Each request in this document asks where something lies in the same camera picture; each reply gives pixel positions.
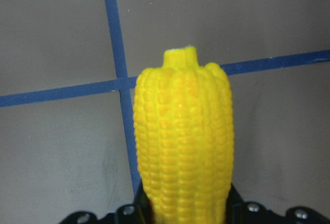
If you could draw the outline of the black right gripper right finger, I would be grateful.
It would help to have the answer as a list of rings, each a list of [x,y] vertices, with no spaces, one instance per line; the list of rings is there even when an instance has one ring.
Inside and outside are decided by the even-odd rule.
[[[279,215],[261,203],[245,201],[232,185],[227,199],[227,223],[329,223],[329,218],[305,207],[295,206]]]

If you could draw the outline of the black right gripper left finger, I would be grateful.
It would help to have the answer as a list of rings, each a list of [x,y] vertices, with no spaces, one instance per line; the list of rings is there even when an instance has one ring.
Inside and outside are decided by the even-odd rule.
[[[148,197],[143,190],[142,181],[140,181],[134,200],[130,204],[120,206],[114,212],[98,218],[94,213],[88,211],[77,211],[65,217],[62,224],[79,223],[154,223],[152,207]]]

